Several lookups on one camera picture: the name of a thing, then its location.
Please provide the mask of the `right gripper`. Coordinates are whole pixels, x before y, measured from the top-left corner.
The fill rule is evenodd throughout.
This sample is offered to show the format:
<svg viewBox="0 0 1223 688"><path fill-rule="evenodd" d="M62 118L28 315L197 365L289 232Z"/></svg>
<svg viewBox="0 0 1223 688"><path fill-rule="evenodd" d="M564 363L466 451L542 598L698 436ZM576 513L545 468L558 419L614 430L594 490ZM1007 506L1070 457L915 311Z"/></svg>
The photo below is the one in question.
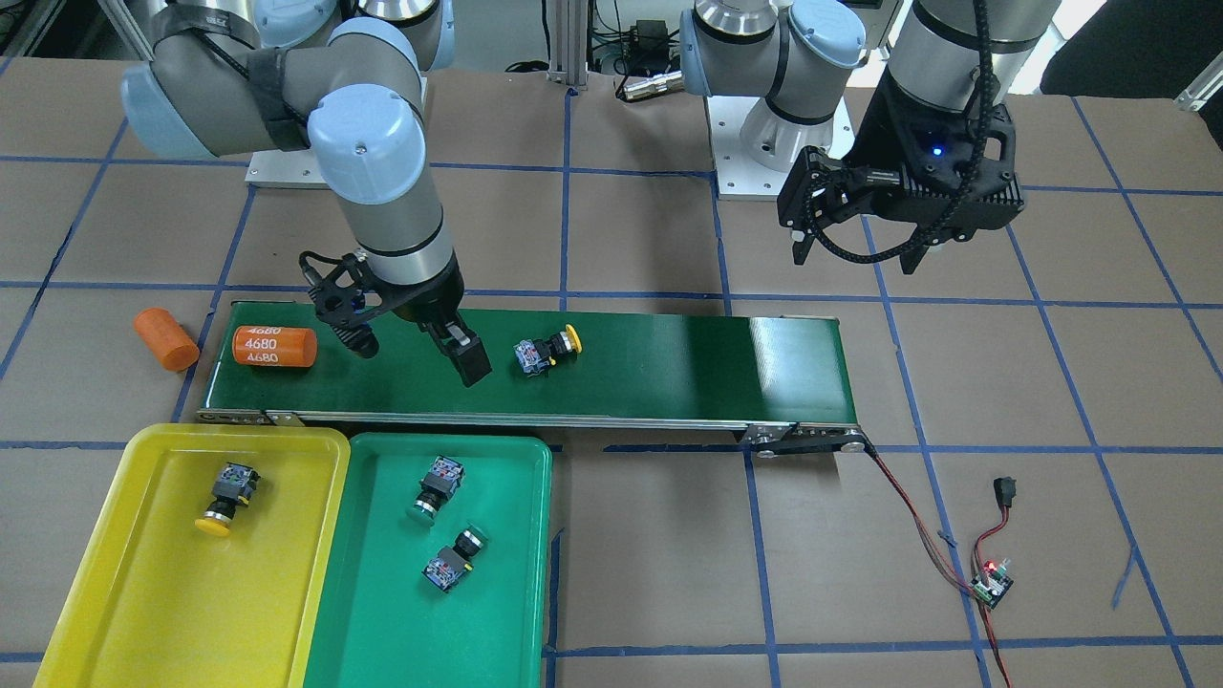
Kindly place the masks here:
<svg viewBox="0 0 1223 688"><path fill-rule="evenodd" d="M396 313L426 330L470 389L492 371L492 362L479 335L466 325L459 307L464 280L453 254L440 273L424 282L402 286L378 277L371 262L353 253L339 260L313 251L300 253L300 269L309 284L309 299L319 321L353 356L372 358L379 353L371 323L375 317Z"/></svg>

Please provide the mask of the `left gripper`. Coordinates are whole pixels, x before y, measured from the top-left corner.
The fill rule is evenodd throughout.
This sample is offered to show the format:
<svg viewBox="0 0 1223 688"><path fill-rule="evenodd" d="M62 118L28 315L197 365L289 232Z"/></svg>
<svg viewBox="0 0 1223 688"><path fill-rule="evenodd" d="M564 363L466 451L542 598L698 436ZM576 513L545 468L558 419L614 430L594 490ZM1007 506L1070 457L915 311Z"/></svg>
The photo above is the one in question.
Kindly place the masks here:
<svg viewBox="0 0 1223 688"><path fill-rule="evenodd" d="M910 97L884 75L855 142L839 160L808 145L796 158L777 199L779 226L791 230L795 266L812 244L830 248L826 230L856 215L914 222L900 244L901 273L914 275L944 241L966 241L978 230L1013 222L1025 208L1015 171L1015 125L1004 104L993 106L986 131L999 156L974 163L978 141L978 92L951 112Z"/></svg>

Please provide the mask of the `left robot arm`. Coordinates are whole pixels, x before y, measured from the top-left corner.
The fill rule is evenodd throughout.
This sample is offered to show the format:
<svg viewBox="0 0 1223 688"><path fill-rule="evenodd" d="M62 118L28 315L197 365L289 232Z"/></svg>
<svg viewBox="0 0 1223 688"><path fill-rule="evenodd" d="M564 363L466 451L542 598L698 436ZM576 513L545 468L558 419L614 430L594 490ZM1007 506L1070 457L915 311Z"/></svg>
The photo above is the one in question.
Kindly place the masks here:
<svg viewBox="0 0 1223 688"><path fill-rule="evenodd" d="M914 1L852 145L830 156L848 78L870 53L840 1L696 1L681 13L684 87L755 97L744 141L786 175L779 226L793 262L821 244L839 260L899 260L1008 226L1025 208L1005 98L1048 31L1057 1Z"/></svg>

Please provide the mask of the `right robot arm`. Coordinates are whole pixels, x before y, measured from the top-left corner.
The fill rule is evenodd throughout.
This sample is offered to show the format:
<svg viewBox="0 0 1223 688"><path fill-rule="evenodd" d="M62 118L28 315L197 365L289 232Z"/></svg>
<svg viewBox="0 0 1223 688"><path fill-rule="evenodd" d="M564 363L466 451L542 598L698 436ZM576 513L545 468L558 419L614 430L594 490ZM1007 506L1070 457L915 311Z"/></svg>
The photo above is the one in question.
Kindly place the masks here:
<svg viewBox="0 0 1223 688"><path fill-rule="evenodd" d="M119 83L128 125L157 156L214 160L312 152L358 249L306 252L317 317L355 356L378 353L371 323L391 312L428 332L464 386L492 370L459 310L464 281L427 160L423 83L453 56L451 5L168 1L149 22L149 60ZM675 73L626 87L627 101L681 88L755 97L778 123L821 130L868 53L851 5L698 1L682 13Z"/></svg>

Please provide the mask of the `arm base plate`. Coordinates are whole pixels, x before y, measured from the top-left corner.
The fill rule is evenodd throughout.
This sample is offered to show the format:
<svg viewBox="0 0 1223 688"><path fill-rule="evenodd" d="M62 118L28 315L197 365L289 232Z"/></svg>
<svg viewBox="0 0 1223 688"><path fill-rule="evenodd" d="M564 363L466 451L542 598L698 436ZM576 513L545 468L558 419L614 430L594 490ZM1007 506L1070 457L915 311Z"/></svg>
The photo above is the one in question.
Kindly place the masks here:
<svg viewBox="0 0 1223 688"><path fill-rule="evenodd" d="M314 152L254 152L246 183L260 188L328 189Z"/></svg>
<svg viewBox="0 0 1223 688"><path fill-rule="evenodd" d="M839 160L855 141L844 98L817 125L783 120L759 97L707 97L706 105L722 199L777 200L804 148Z"/></svg>

